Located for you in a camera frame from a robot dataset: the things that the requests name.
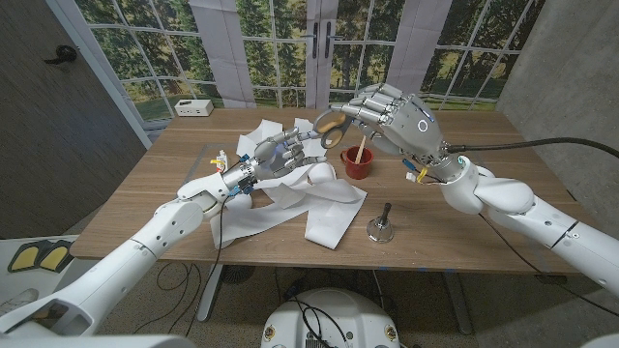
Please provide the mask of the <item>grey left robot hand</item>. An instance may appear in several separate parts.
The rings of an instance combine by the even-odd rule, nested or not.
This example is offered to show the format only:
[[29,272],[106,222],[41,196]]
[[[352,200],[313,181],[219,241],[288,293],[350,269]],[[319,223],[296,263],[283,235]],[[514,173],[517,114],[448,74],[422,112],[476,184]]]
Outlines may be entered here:
[[230,189],[245,189],[263,180],[283,177],[297,167],[325,162],[324,156],[307,157],[304,153],[302,141],[312,135],[312,131],[300,132],[295,127],[267,137],[256,145],[252,158],[221,175],[224,183]]

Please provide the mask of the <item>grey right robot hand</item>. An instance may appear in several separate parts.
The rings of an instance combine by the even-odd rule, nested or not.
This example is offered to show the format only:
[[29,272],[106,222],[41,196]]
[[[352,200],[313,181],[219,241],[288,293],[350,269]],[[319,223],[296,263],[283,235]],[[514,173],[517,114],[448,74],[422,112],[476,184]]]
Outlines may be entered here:
[[447,151],[437,118],[414,94],[379,83],[364,88],[347,103],[333,104],[331,109],[350,117],[381,151],[410,157],[443,182],[472,174],[468,159]]

